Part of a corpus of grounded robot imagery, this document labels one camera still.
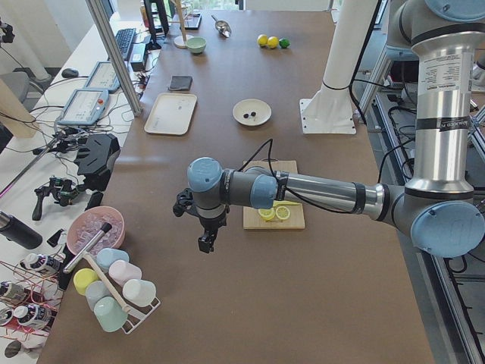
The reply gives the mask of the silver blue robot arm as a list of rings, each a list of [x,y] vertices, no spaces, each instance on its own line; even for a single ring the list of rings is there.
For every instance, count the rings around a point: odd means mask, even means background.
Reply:
[[[484,217],[473,204],[465,163],[474,53],[484,40],[484,3],[392,1],[388,25],[388,56],[419,63],[411,180],[402,186],[366,186],[251,165],[233,170],[212,158],[198,158],[188,167],[188,187],[177,196],[174,214],[199,219],[202,252],[214,249],[230,206],[269,209],[277,200],[294,199],[328,212],[367,215],[443,258],[462,256],[482,241]]]

